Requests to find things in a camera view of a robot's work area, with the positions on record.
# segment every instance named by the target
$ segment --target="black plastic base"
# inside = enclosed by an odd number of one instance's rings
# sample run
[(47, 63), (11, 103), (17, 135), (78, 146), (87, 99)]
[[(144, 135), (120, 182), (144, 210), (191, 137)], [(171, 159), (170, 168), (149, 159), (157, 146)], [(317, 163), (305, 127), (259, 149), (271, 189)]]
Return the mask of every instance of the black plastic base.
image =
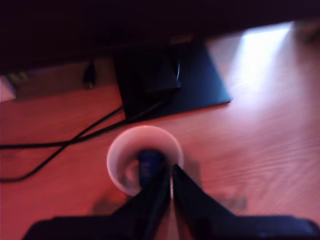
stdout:
[[(159, 48), (147, 50), (148, 55), (158, 56)], [(180, 63), (181, 88), (168, 104), (157, 108), (138, 121), (159, 118), (194, 109), (229, 103), (231, 97), (213, 65), (202, 43), (181, 44), (169, 49)], [(127, 119), (144, 112), (156, 100), (145, 96), (144, 86), (137, 73), (137, 61), (141, 61), (146, 50), (126, 51), (114, 55), (114, 67)]]

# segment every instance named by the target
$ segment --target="cup rim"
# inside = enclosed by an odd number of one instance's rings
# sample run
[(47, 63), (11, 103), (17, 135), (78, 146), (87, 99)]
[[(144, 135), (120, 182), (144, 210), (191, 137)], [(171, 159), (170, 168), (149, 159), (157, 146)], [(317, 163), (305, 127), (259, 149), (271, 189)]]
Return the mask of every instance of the cup rim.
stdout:
[(108, 149), (108, 152), (107, 152), (107, 155), (106, 155), (106, 170), (108, 172), (109, 177), (111, 178), (111, 181), (115, 184), (115, 186), (118, 189), (120, 189), (122, 192), (126, 193), (129, 196), (135, 196), (139, 192), (135, 192), (135, 191), (132, 191), (131, 189), (128, 189), (126, 186), (122, 185), (120, 182), (118, 182), (116, 180), (116, 178), (114, 177), (114, 175), (111, 173), (111, 170), (110, 170), (111, 169), (110, 168), (110, 155), (113, 152), (114, 148), (117, 147), (120, 137), (122, 137), (125, 134), (128, 134), (128, 132), (134, 131), (136, 129), (141, 129), (141, 128), (157, 129), (157, 131), (160, 131), (160, 132), (166, 134), (167, 136), (169, 136), (173, 140), (173, 142), (174, 142), (174, 144), (175, 144), (175, 146), (177, 148), (177, 151), (178, 151), (179, 159), (178, 159), (177, 163), (182, 168), (184, 166), (184, 152), (183, 152), (183, 149), (182, 149), (179, 141), (170, 132), (168, 132), (167, 130), (165, 130), (165, 129), (161, 128), (161, 127), (158, 127), (158, 126), (153, 126), (153, 125), (140, 125), (140, 126), (134, 126), (134, 127), (129, 128), (129, 129), (126, 129), (125, 131), (121, 132), (118, 136), (116, 136), (116, 138), (112, 141), (112, 143), (111, 143), (111, 145), (110, 145), (110, 147)]

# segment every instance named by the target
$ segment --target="black cable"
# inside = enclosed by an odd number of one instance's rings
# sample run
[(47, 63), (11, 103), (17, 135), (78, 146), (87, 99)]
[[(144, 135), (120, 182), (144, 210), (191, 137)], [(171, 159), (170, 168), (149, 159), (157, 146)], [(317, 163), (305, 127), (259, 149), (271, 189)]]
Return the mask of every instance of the black cable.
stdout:
[(45, 142), (45, 143), (27, 143), (27, 144), (12, 144), (12, 145), (0, 145), (0, 150), (2, 149), (38, 149), (38, 148), (51, 148), (51, 147), (59, 147), (59, 146), (64, 146), (66, 144), (72, 145), (72, 144), (77, 144), (77, 143), (81, 143), (84, 142), (86, 140), (92, 139), (94, 137), (97, 137), (100, 134), (103, 134), (105, 132), (111, 131), (115, 128), (118, 128), (122, 125), (124, 125), (127, 122), (133, 122), (136, 119), (148, 114), (149, 112), (153, 111), (153, 109), (156, 109), (157, 107), (159, 107), (160, 105), (162, 105), (164, 102), (166, 102), (168, 100), (168, 98), (164, 98), (162, 100), (160, 100), (159, 102), (157, 102), (156, 104), (152, 105), (151, 107), (149, 107), (146, 111), (141, 112), (139, 114), (137, 114), (136, 116), (133, 116), (132, 118), (129, 118), (127, 120), (122, 120), (120, 122), (117, 122), (113, 125), (107, 126), (105, 128), (102, 128), (98, 131), (95, 131), (91, 134), (88, 134), (86, 136), (83, 137), (77, 137), (71, 140), (67, 140), (67, 141), (56, 141), (56, 142)]
[(169, 98), (164, 98), (163, 100), (157, 102), (156, 104), (152, 105), (151, 107), (149, 107), (148, 109), (146, 109), (145, 111), (129, 118), (128, 120), (122, 120), (119, 121), (115, 124), (112, 124), (110, 126), (107, 126), (105, 128), (102, 128), (98, 131), (95, 131), (91, 134), (88, 134), (84, 137), (80, 137), (83, 134), (85, 134), (86, 132), (88, 132), (89, 130), (91, 130), (92, 128), (94, 128), (95, 126), (97, 126), (98, 124), (102, 123), (103, 121), (105, 121), (106, 119), (110, 118), (111, 116), (113, 116), (114, 114), (116, 114), (117, 112), (119, 112), (123, 107), (119, 107), (118, 109), (114, 110), (113, 112), (109, 113), (107, 116), (104, 116), (103, 118), (101, 118), (100, 120), (96, 121), (95, 123), (93, 123), (92, 125), (90, 125), (89, 127), (87, 127), (85, 130), (81, 131), (78, 135), (76, 135), (74, 138), (72, 138), (70, 141), (63, 141), (63, 142), (57, 142), (57, 143), (65, 143), (62, 145), (62, 147), (60, 147), (57, 151), (55, 151), (51, 156), (49, 156), (45, 161), (43, 161), (41, 164), (39, 164), (36, 168), (34, 168), (33, 170), (31, 170), (30, 172), (22, 175), (22, 176), (18, 176), (18, 177), (2, 177), (0, 178), (0, 183), (16, 183), (16, 182), (20, 182), (23, 181), (27, 178), (32, 177), (34, 174), (36, 174), (37, 172), (39, 172), (47, 163), (49, 163), (52, 159), (54, 159), (59, 153), (61, 153), (64, 149), (66, 149), (69, 145), (71, 144), (76, 144), (76, 143), (80, 143), (86, 140), (89, 140), (91, 138), (94, 138), (100, 134), (103, 134), (105, 132), (111, 131), (115, 128), (118, 128), (122, 125), (125, 125), (126, 123), (129, 122), (133, 122), (135, 120), (137, 120), (138, 118), (141, 118), (143, 116), (145, 116), (146, 114), (152, 112), (154, 109), (158, 108), (159, 106), (161, 106), (162, 104), (164, 104)]
[[(123, 108), (122, 106), (117, 108), (116, 110), (112, 111), (111, 113), (109, 113), (108, 115), (104, 116), (100, 120), (98, 120), (95, 123), (91, 124), (86, 129), (81, 131), (78, 135), (76, 135), (73, 138), (73, 140), (81, 137), (83, 134), (85, 134), (89, 130), (93, 129), (95, 126), (101, 124), (102, 122), (104, 122), (108, 118), (112, 117), (113, 115), (118, 113), (122, 108)], [(62, 147), (60, 147), (57, 151), (55, 151), (51, 156), (49, 156), (45, 161), (43, 161), (41, 164), (39, 164), (37, 167), (35, 167), (30, 172), (28, 172), (28, 173), (26, 173), (26, 174), (24, 174), (22, 176), (17, 176), (17, 177), (2, 177), (2, 178), (0, 178), (0, 183), (16, 183), (16, 182), (23, 181), (23, 180), (33, 176), (34, 174), (39, 172), (45, 165), (47, 165), (52, 159), (54, 159), (59, 153), (61, 153), (64, 149), (66, 149), (69, 145), (70, 144), (65, 144)]]

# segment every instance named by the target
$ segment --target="blue object in cup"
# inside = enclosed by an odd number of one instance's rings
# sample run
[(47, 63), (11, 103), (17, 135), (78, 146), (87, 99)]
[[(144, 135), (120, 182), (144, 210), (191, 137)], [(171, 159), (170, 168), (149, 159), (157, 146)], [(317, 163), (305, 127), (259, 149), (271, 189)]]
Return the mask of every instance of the blue object in cup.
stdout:
[(156, 150), (145, 149), (138, 153), (139, 183), (146, 187), (165, 162), (165, 156)]

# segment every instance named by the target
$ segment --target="wood grain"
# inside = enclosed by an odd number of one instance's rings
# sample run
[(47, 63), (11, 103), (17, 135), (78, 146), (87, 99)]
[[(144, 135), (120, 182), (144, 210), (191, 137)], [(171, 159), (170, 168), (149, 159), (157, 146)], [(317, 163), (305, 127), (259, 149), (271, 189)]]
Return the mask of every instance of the wood grain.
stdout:
[[(320, 224), (320, 44), (304, 44), (286, 29), (207, 41), (234, 97), (230, 104), (135, 125), (176, 136), (185, 171), (234, 213), (294, 215)], [(33, 73), (20, 99), (18, 93), (17, 100), (1, 103), (1, 144), (67, 140), (117, 108), (111, 59), (97, 60), (98, 86), (89, 91), (79, 82), (86, 64)], [(106, 153), (130, 127), (68, 147), (24, 182), (2, 184), (1, 239), (20, 239), (39, 220), (110, 214), (124, 204), (128, 197), (111, 182)], [(1, 176), (21, 175), (55, 149), (1, 151)], [(178, 238), (172, 209), (157, 239)]]

